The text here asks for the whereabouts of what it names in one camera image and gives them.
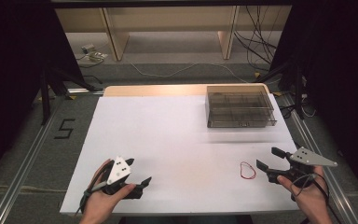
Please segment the white power strip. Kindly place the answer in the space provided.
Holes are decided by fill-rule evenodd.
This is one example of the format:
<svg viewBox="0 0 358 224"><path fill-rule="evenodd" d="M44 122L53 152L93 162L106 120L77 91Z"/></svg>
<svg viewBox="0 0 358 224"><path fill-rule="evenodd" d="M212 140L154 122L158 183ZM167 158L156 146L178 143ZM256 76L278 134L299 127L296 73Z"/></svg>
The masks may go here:
<svg viewBox="0 0 358 224"><path fill-rule="evenodd" d="M107 54L104 54L104 53L101 53L98 51L93 51L88 54L88 57L91 62L100 63L100 62L103 62L107 58Z"/></svg>

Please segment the wooden table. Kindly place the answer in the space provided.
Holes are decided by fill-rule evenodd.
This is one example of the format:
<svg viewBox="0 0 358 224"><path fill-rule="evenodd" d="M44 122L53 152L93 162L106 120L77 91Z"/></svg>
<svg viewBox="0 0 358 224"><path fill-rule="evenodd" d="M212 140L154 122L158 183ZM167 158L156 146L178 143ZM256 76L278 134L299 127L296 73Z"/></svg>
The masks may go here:
<svg viewBox="0 0 358 224"><path fill-rule="evenodd" d="M104 97L117 96L182 96L205 95L207 90L218 92L264 92L269 89L262 83L235 83L235 84L175 84L175 85L133 85L109 86L104 90Z"/></svg>

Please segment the clear plastic drawer box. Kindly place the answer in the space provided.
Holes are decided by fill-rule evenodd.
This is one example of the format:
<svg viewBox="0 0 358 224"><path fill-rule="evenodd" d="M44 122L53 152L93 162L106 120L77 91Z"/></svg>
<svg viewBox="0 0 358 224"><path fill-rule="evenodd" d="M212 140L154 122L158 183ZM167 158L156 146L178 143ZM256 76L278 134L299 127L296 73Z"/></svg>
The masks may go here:
<svg viewBox="0 0 358 224"><path fill-rule="evenodd" d="M208 128L264 128L274 126L274 107L264 84L208 86Z"/></svg>

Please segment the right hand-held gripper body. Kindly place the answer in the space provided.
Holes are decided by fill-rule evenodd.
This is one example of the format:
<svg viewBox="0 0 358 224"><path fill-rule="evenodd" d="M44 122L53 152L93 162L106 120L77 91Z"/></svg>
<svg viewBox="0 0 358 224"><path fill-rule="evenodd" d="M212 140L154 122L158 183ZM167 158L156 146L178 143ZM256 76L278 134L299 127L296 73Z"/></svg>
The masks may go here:
<svg viewBox="0 0 358 224"><path fill-rule="evenodd" d="M294 153L288 153L290 154L290 157L287 159L289 162L289 169L285 171L271 169L273 170L273 173L267 175L270 183L278 184L279 181L277 180L277 177L282 175L289 179L296 187L306 188L315 178L315 166L337 167L336 161L331 161L304 147L299 148Z"/></svg>

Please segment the light wooden desk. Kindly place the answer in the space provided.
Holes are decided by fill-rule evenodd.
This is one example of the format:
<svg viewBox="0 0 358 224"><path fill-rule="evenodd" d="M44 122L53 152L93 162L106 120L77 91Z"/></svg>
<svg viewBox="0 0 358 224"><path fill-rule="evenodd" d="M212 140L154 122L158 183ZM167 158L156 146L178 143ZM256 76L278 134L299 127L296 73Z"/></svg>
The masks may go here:
<svg viewBox="0 0 358 224"><path fill-rule="evenodd" d="M289 6L57 8L66 33L105 33L113 59L125 52L131 32L215 31L222 56L230 58L236 31L281 31Z"/></svg>

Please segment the aluminium floor rail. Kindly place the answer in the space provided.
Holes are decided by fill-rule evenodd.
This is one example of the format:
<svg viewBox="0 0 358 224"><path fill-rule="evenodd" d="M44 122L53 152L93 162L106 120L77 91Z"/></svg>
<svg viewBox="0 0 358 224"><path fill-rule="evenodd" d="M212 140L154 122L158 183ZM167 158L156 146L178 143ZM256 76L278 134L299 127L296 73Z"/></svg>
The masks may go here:
<svg viewBox="0 0 358 224"><path fill-rule="evenodd" d="M293 119L306 148L322 156L323 153L317 145L314 136L310 132L306 120L301 119L297 112L294 112L291 118ZM330 167L324 167L324 178L330 188L331 202L337 208L337 213L340 216L341 223L358 224L358 216L348 197L344 194L342 187L338 184L338 181Z"/></svg>
<svg viewBox="0 0 358 224"><path fill-rule="evenodd" d="M52 104L51 114L45 123L40 118L42 105L34 105L10 149L0 160L0 224L5 223L21 186L30 174L61 104L61 101Z"/></svg>

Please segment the person's left hand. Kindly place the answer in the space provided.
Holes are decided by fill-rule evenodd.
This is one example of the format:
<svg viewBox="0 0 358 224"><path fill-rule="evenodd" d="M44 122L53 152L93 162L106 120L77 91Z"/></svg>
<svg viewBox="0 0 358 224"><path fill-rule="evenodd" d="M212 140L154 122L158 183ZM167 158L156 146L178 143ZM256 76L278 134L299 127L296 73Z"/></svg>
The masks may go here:
<svg viewBox="0 0 358 224"><path fill-rule="evenodd" d="M134 188L134 184L129 184L113 195L107 195L101 191L93 192L85 204L81 219L108 219L119 201L130 194Z"/></svg>

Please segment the black metal stand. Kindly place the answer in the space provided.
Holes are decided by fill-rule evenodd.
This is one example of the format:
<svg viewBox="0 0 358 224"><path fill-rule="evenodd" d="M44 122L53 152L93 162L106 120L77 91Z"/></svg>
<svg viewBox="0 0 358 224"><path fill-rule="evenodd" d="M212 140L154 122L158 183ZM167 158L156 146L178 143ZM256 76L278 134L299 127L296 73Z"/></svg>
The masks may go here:
<svg viewBox="0 0 358 224"><path fill-rule="evenodd" d="M42 124L45 125L50 117L50 103L49 103L49 90L51 88L56 95L66 96L69 94L68 88L64 85L64 81L69 80L76 85L86 89L87 91L96 92L101 88L94 87L84 81L82 76L76 77L64 70L47 65L40 75L40 91L43 106L43 119Z"/></svg>
<svg viewBox="0 0 358 224"><path fill-rule="evenodd" d="M279 81L279 89L288 91L291 87L295 88L294 109L301 119L304 118L302 111L302 94L303 94L303 67L296 59L289 59L287 62L270 69L264 76L258 77L255 83L264 83L267 80L282 74Z"/></svg>

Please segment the person's right hand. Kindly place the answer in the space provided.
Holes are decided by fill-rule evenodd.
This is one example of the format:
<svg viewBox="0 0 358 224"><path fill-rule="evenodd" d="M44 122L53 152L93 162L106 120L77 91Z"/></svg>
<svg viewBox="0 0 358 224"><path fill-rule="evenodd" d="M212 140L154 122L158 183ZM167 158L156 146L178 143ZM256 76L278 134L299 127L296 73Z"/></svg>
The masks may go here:
<svg viewBox="0 0 358 224"><path fill-rule="evenodd" d="M307 218L330 217L324 194L314 184L299 189L285 176L279 175L277 180L295 196L297 206Z"/></svg>

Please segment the red rubber band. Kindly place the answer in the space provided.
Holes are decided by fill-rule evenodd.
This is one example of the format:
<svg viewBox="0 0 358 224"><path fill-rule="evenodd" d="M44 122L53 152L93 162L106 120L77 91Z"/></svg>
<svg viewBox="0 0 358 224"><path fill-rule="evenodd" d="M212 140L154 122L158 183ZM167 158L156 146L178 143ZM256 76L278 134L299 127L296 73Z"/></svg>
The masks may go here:
<svg viewBox="0 0 358 224"><path fill-rule="evenodd" d="M240 176L243 179L255 179L256 178L256 171L255 168L248 162L242 161L240 163Z"/></svg>

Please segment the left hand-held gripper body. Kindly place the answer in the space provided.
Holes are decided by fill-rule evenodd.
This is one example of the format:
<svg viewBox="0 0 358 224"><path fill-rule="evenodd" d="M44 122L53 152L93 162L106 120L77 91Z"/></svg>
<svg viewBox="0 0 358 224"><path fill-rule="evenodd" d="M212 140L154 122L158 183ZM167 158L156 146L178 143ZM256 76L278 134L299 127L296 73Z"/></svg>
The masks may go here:
<svg viewBox="0 0 358 224"><path fill-rule="evenodd" d="M102 192L108 195L117 193L120 189L127 186L126 179L131 173L131 167L125 159L116 157L103 169L101 181L104 183Z"/></svg>

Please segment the short aluminium bar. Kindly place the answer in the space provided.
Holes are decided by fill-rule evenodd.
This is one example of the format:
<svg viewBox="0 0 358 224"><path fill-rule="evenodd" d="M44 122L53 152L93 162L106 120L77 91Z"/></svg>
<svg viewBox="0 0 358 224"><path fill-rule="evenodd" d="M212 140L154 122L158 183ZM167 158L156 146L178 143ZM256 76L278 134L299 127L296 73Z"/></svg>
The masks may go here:
<svg viewBox="0 0 358 224"><path fill-rule="evenodd" d="M104 91L89 91L84 88L70 88L67 92L68 95L103 95Z"/></svg>

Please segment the black curtain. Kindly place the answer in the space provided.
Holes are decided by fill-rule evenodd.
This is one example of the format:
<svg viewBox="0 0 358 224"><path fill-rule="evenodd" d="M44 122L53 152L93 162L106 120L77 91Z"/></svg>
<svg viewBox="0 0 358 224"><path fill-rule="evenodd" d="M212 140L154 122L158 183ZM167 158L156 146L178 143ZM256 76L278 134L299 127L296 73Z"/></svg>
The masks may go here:
<svg viewBox="0 0 358 224"><path fill-rule="evenodd" d="M306 90L358 180L358 0L289 0L274 65L296 60Z"/></svg>
<svg viewBox="0 0 358 224"><path fill-rule="evenodd" d="M0 159L50 67L83 78L50 0L0 0Z"/></svg>

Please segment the white table mat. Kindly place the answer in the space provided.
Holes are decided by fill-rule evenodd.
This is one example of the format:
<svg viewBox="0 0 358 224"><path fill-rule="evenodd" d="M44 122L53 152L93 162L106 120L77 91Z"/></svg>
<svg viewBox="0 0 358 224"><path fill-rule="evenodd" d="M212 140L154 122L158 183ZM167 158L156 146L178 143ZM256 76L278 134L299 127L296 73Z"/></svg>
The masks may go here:
<svg viewBox="0 0 358 224"><path fill-rule="evenodd" d="M134 158L131 183L152 177L139 200L123 200L115 214L175 216L255 214L296 209L289 192L269 183L255 163L287 169L272 147L296 146L280 110L274 126L207 127L205 98L196 96L102 97L89 126L61 211L73 214L94 172L107 159ZM255 179L240 176L250 163Z"/></svg>

